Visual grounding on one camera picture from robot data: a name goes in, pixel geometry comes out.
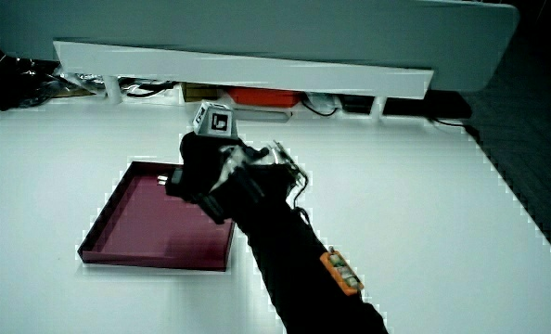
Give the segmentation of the person's right hand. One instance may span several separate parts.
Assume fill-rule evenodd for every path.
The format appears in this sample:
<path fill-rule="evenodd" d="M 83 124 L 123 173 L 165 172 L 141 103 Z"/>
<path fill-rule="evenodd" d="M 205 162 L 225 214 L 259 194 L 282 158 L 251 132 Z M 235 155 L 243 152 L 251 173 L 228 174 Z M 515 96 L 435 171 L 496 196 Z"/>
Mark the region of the person's right hand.
<path fill-rule="evenodd" d="M 229 106 L 203 101 L 192 126 L 180 144 L 184 164 L 168 174 L 164 188 L 170 196 L 199 205 L 215 223 L 308 186 L 308 175 L 280 143 L 257 149 L 242 141 Z"/>

